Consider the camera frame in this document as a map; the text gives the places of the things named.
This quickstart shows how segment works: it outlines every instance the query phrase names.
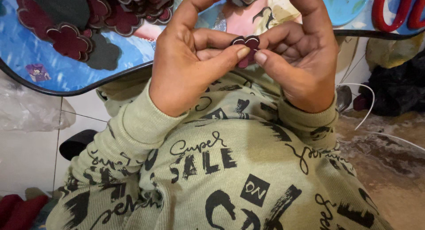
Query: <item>sleeve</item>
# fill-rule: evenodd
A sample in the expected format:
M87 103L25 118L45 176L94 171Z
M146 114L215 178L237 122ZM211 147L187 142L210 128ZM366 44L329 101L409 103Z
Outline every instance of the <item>sleeve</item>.
M338 147L335 124L338 121L335 93L331 106L321 113L306 113L294 107L284 96L278 103L279 118L300 140L321 152Z
M135 202L145 200L139 195L141 166L187 116L171 117L156 108L149 97L149 84L72 159L47 229L122 229Z

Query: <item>black square logo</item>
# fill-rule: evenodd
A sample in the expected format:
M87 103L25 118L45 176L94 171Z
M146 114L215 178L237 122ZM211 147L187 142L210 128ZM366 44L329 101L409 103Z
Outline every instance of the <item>black square logo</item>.
M269 187L269 183L250 174L247 182L243 186L241 198L259 207L263 207L263 202Z

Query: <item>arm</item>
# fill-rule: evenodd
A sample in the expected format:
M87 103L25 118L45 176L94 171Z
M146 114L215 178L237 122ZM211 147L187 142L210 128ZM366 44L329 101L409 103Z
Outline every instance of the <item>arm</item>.
M338 121L336 96L329 108L320 113L307 113L293 106L282 95L278 103L279 118L300 140L317 149L329 151L337 145L334 126Z
M338 45L322 0L290 2L303 24L287 21L261 34L254 58L281 86L278 108L284 124L304 143L330 150L336 146Z
M187 115L175 118L159 111L148 87L72 159L48 229L114 229L134 210L143 162Z
M152 79L145 90L72 159L48 229L122 229L135 202L149 202L138 185L149 153L161 146L208 85L249 53L244 45L229 47L236 35L194 29L198 12L218 1L183 0L179 5L158 37Z

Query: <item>red plastic handle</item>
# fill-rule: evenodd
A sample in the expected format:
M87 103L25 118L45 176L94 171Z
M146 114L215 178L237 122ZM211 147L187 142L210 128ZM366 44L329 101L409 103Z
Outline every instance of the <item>red plastic handle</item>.
M425 19L421 21L422 12L425 8L425 0L416 0L410 13L407 27L411 29L419 29L425 27Z
M385 0L375 0L372 7L372 21L376 28L384 32L392 32L397 30L406 20L409 13L412 0L400 0L396 18L391 26L384 20L384 3Z

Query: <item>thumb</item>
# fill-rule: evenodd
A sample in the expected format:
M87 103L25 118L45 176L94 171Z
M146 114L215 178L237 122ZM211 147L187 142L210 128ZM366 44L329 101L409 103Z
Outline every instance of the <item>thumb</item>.
M255 61L266 71L275 81L284 85L289 79L294 69L283 57L270 50L259 50L254 55Z
M204 70L212 71L214 78L218 79L232 70L250 51L251 49L245 45L232 45L215 57L203 61L202 65L204 66Z

